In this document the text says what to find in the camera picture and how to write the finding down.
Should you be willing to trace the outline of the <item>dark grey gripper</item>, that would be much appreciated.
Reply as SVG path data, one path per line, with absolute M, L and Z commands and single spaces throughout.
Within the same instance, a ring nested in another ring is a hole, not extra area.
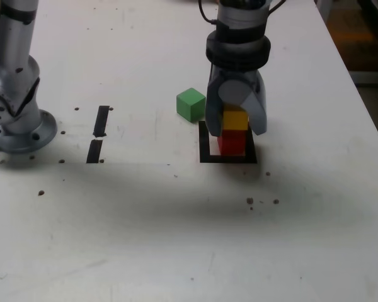
M 257 70 L 238 72 L 213 65 L 207 86 L 206 125 L 214 137 L 222 133 L 223 104 L 243 109 L 254 134 L 266 132 L 265 84 Z

